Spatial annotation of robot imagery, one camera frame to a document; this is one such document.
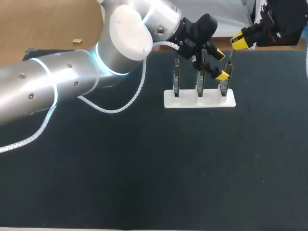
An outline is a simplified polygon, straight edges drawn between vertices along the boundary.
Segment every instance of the bolt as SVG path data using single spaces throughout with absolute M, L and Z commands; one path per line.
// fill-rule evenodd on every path
M 24 79 L 24 78 L 26 77 L 26 75 L 23 74 L 23 73 L 21 73 L 21 74 L 19 75 L 19 77 L 22 78 L 22 79 Z
M 163 28 L 161 28 L 161 27 L 157 30 L 157 33 L 158 33 L 159 35 L 164 34 L 164 32 L 165 32 L 165 30 L 164 30 Z

